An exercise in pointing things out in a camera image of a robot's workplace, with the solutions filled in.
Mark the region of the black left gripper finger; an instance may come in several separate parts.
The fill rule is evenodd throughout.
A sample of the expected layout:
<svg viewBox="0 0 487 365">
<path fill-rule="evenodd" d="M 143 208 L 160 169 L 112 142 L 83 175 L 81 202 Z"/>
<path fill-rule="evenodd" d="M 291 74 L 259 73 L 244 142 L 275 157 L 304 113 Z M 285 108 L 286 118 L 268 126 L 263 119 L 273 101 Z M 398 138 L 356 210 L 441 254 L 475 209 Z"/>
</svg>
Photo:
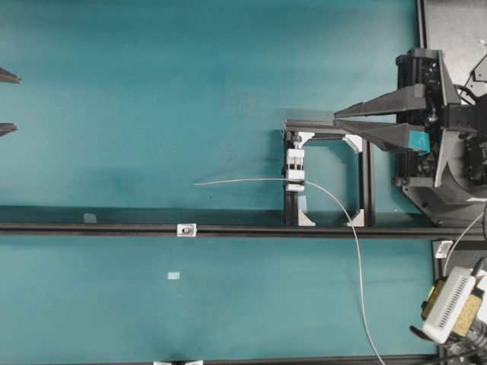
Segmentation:
<svg viewBox="0 0 487 365">
<path fill-rule="evenodd" d="M 12 132 L 16 132 L 18 127 L 14 123 L 0 123 L 0 136 L 3 137 Z"/>
<path fill-rule="evenodd" d="M 9 72 L 8 70 L 6 70 L 4 68 L 0 68 L 0 82 L 20 83 L 21 78 L 19 78 L 17 75 Z"/>
</svg>

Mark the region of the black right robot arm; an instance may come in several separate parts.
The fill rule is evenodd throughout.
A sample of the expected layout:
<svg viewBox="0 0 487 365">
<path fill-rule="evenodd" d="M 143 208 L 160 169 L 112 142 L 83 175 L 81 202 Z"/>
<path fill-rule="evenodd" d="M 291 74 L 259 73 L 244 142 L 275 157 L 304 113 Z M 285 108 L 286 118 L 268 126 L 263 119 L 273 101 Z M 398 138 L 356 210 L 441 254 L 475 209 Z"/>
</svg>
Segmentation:
<svg viewBox="0 0 487 365">
<path fill-rule="evenodd" d="M 334 124 L 395 156 L 393 184 L 435 225 L 486 205 L 486 95 L 452 82 L 439 49 L 396 58 L 397 89 L 334 114 Z"/>
</svg>

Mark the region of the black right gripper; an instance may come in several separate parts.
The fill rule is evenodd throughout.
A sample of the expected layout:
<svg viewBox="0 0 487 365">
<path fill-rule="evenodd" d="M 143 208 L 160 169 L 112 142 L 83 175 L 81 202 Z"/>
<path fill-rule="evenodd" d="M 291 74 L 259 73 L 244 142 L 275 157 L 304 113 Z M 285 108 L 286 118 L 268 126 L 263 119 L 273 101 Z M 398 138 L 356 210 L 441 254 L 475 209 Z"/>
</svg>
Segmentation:
<svg viewBox="0 0 487 365">
<path fill-rule="evenodd" d="M 402 186 L 439 187 L 460 132 L 450 115 L 461 106 L 439 49 L 414 48 L 396 58 L 397 88 L 334 113 L 335 118 L 396 114 L 396 122 L 335 119 L 336 127 L 396 155 Z"/>
</svg>

